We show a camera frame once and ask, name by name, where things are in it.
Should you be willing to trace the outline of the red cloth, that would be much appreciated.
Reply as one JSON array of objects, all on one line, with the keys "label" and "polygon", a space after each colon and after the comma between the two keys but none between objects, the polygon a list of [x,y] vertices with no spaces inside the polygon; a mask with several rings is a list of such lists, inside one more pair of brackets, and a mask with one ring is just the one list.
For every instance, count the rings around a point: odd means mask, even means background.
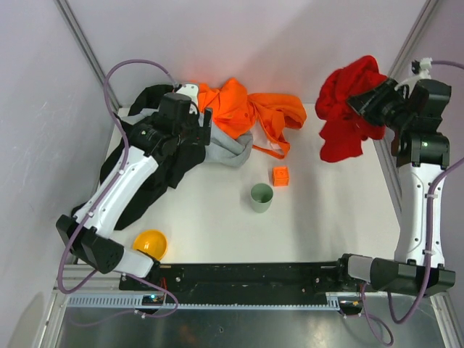
[{"label": "red cloth", "polygon": [[385,127],[371,125],[347,103],[351,96],[363,94],[386,80],[374,57],[367,55],[332,72],[322,85],[315,112],[324,126],[319,132],[324,144],[320,158],[329,163],[340,162],[363,154],[362,143],[381,140]]}]

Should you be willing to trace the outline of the black cloth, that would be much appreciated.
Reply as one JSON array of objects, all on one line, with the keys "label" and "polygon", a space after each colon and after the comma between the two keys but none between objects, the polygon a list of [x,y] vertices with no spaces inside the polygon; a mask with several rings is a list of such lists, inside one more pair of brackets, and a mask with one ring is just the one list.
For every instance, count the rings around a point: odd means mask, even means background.
[{"label": "black cloth", "polygon": [[74,230],[83,223],[103,235],[139,220],[204,161],[211,116],[211,109],[203,115],[191,95],[176,91],[159,95],[154,109],[119,119],[123,137],[101,167],[96,195],[59,224]]}]

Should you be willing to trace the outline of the grey sweatshirt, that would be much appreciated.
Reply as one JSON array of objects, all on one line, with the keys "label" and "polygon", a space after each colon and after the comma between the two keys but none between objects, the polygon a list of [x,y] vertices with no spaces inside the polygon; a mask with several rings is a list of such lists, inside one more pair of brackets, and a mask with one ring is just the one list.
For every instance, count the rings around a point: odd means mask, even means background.
[{"label": "grey sweatshirt", "polygon": [[220,163],[229,167],[240,167],[248,160],[252,150],[252,134],[247,132],[239,136],[238,140],[234,140],[214,126],[212,128],[212,142],[209,146],[181,145],[175,154],[163,161],[157,161],[145,153],[143,149],[131,145],[129,141],[133,126],[136,123],[148,126],[147,118],[154,111],[156,109],[143,109],[141,113],[123,117],[120,121],[125,135],[122,139],[123,152],[115,165],[116,173],[153,174],[158,171],[170,170],[176,167],[177,163],[181,165],[182,170],[188,171],[203,161]]}]

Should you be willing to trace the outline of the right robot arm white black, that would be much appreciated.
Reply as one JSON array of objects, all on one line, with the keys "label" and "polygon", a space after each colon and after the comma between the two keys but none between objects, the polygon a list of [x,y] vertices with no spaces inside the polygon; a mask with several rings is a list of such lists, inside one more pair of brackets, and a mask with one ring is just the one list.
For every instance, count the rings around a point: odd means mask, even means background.
[{"label": "right robot arm white black", "polygon": [[439,132],[451,86],[419,78],[413,88],[387,78],[347,104],[371,125],[394,131],[391,154],[401,186],[400,232],[394,257],[344,254],[341,276],[365,281],[377,291],[431,297],[455,284],[444,266],[440,238],[441,193],[450,165],[450,141]]}]

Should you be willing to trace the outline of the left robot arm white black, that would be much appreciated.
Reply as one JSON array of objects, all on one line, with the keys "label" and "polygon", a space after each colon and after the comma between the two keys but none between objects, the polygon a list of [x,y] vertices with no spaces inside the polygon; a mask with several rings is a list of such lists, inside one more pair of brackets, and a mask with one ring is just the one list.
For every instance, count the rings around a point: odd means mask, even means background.
[{"label": "left robot arm white black", "polygon": [[70,253],[100,273],[129,273],[145,278],[155,259],[112,239],[117,221],[142,185],[182,145],[210,142],[212,110],[198,109],[199,86],[182,85],[166,93],[147,116],[132,117],[123,151],[96,193],[73,216],[56,224]]}]

